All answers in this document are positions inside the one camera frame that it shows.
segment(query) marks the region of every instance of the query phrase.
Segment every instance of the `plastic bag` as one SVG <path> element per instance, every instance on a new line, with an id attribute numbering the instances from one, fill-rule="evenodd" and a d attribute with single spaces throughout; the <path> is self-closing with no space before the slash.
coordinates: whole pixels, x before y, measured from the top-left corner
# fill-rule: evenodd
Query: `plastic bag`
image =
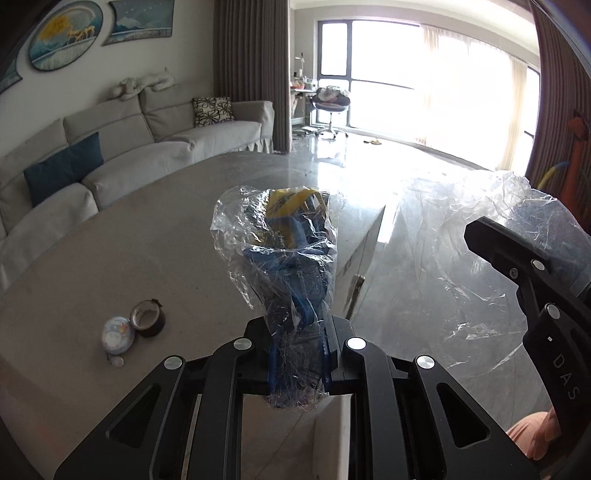
<path id="1" fill-rule="evenodd" d="M 324 319 L 336 275 L 335 209 L 330 195 L 305 187 L 237 187 L 217 201 L 215 248 L 251 308 L 261 304 L 272 345 L 269 403 L 310 410 L 327 374 Z"/>
<path id="2" fill-rule="evenodd" d="M 511 172 L 463 171 L 405 182 L 390 241 L 353 318 L 355 332 L 392 356 L 429 354 L 504 427 L 547 406 L 521 345 L 517 286 L 464 241 L 481 216 L 551 257 L 577 295 L 591 280 L 591 241 L 555 198 Z"/>

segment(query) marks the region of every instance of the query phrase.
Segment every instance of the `bolt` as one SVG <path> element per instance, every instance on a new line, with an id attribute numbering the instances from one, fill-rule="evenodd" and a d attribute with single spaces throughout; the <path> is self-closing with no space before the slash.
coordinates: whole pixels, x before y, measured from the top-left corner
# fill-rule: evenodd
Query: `bolt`
<path id="1" fill-rule="evenodd" d="M 248 350 L 250 347 L 252 347 L 252 342 L 248 338 L 239 338 L 234 342 L 236 350 Z"/>
<path id="2" fill-rule="evenodd" d="M 534 264 L 534 267 L 540 271 L 544 271 L 546 269 L 546 267 L 540 260 L 534 260 L 532 263 Z"/>
<path id="3" fill-rule="evenodd" d="M 179 357 L 177 357 L 177 356 L 169 356 L 164 361 L 164 368 L 166 370 L 176 370 L 182 364 L 183 364 L 183 361 Z"/>
<path id="4" fill-rule="evenodd" d="M 554 320 L 558 320 L 560 318 L 560 310 L 553 303 L 549 303 L 548 305 L 546 305 L 546 310 L 548 310 L 548 314 Z"/>
<path id="5" fill-rule="evenodd" d="M 347 340 L 347 346 L 351 348 L 351 350 L 363 350 L 366 345 L 367 343 L 365 343 L 365 340 L 359 337 L 351 337 Z"/>
<path id="6" fill-rule="evenodd" d="M 429 370 L 435 366 L 435 360 L 433 360 L 433 358 L 430 356 L 421 355 L 419 358 L 417 358 L 417 365 L 421 368 L 424 368 L 425 370 Z"/>

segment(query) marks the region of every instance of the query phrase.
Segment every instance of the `office chair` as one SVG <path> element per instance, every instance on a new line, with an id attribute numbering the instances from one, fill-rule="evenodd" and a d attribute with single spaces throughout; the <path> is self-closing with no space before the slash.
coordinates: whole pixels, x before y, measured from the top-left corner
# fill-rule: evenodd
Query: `office chair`
<path id="1" fill-rule="evenodd" d="M 318 94 L 316 94 L 312 98 L 310 98 L 310 103 L 311 103 L 312 109 L 317 108 L 318 110 L 324 110 L 325 112 L 330 113 L 329 126 L 327 128 L 321 128 L 320 130 L 317 130 L 316 132 L 314 132 L 314 134 L 317 137 L 321 133 L 329 132 L 332 134 L 332 138 L 330 138 L 329 140 L 334 140 L 336 138 L 336 135 L 340 132 L 339 130 L 333 130 L 333 128 L 332 128 L 332 115 L 333 115 L 333 113 L 346 112 L 349 109 L 349 105 L 351 104 L 351 99 L 347 98 L 347 97 L 340 97 L 340 102 L 341 103 L 323 102 L 318 97 Z M 346 137 L 349 136 L 349 134 L 347 132 L 343 132 L 343 133 L 345 134 Z"/>

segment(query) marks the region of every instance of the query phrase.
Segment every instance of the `plush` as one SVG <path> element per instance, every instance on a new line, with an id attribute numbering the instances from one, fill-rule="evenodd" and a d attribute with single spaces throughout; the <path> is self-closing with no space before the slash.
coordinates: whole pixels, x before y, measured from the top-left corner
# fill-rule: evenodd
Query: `plush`
<path id="1" fill-rule="evenodd" d="M 166 68 L 163 72 L 153 73 L 145 77 L 126 78 L 121 80 L 119 85 L 111 89 L 109 99 L 120 98 L 124 102 L 139 95 L 145 88 L 151 87 L 153 91 L 158 92 L 159 90 L 172 87 L 175 81 L 174 75 L 169 73 Z"/>

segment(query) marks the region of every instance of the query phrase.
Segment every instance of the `blue cushion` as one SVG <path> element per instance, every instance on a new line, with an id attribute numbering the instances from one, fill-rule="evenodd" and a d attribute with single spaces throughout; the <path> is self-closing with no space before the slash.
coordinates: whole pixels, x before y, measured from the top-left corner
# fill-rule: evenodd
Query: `blue cushion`
<path id="1" fill-rule="evenodd" d="M 103 163 L 97 132 L 48 159 L 31 165 L 24 174 L 33 207 L 55 192 L 81 181 Z"/>

